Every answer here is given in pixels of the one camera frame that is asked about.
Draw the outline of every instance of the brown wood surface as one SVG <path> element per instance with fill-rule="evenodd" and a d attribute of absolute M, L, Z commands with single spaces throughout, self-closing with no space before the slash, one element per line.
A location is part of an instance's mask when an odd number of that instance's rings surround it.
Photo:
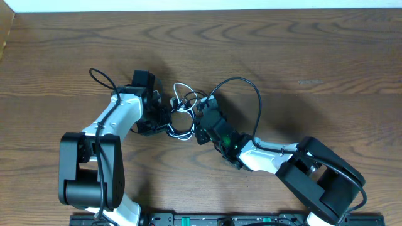
<path fill-rule="evenodd" d="M 366 178 L 368 203 L 359 212 L 402 225 L 401 15 L 402 9 L 17 14 L 0 64 L 0 225 L 66 225 L 77 212 L 57 198 L 59 142 L 109 103 L 110 90 L 89 77 L 90 67 L 121 85 L 135 69 L 151 70 L 169 96 L 177 81 L 210 92 L 229 77 L 252 80 L 263 96 L 259 137 L 319 138 Z M 253 89 L 232 82 L 218 96 L 238 130 L 251 132 Z M 275 175 L 235 170 L 211 144 L 129 134 L 122 148 L 126 193 L 146 207 L 305 210 Z"/>
<path fill-rule="evenodd" d="M 3 55 L 3 50 L 6 47 L 13 19 L 13 10 L 11 10 L 3 0 L 0 0 L 0 60 Z"/>

